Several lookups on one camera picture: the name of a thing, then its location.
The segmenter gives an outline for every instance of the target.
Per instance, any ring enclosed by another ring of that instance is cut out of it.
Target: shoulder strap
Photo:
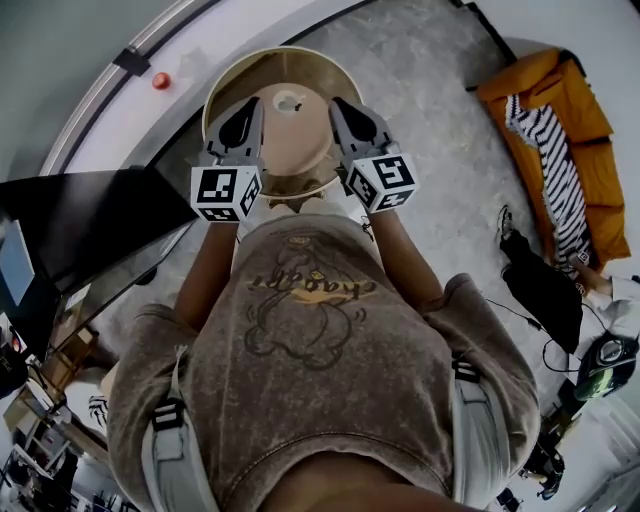
[[[509,436],[489,382],[464,358],[453,362],[453,499],[484,509],[510,475]]]
[[[184,406],[178,381],[177,351],[171,389],[158,404],[142,441],[142,469],[154,510],[219,512],[202,464],[196,431]]]

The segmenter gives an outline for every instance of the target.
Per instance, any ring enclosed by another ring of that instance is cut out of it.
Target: gray t-shirt
[[[515,471],[537,436],[529,367],[468,276],[418,309],[352,221],[297,215],[261,226],[240,244],[200,334],[166,307],[136,318],[109,403],[118,481],[151,508],[141,441],[183,344],[180,387],[225,512],[256,510],[288,469],[322,451],[371,457],[450,495],[452,352],[465,352],[501,399]]]

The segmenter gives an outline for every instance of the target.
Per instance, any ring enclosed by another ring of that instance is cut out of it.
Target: beige bowl
[[[335,96],[362,103],[356,84],[342,67],[318,52],[294,46],[243,57],[209,93],[202,115],[203,138],[218,115],[251,96],[261,97],[265,106],[263,197],[305,197],[338,179],[340,150],[333,142],[328,103]]]

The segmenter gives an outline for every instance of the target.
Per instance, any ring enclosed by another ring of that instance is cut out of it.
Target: black pants
[[[582,296],[573,281],[534,254],[518,231],[503,240],[500,248],[511,260],[502,273],[511,294],[565,352],[573,354],[582,322]]]

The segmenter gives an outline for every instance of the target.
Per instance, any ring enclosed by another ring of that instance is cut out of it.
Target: graphic print on shirt
[[[246,283],[260,297],[246,312],[252,324],[244,334],[249,353],[266,357],[280,351],[316,371],[338,363],[354,325],[366,320],[362,302],[376,295],[377,285],[342,270],[336,244],[344,245],[316,232],[291,235],[270,274]]]

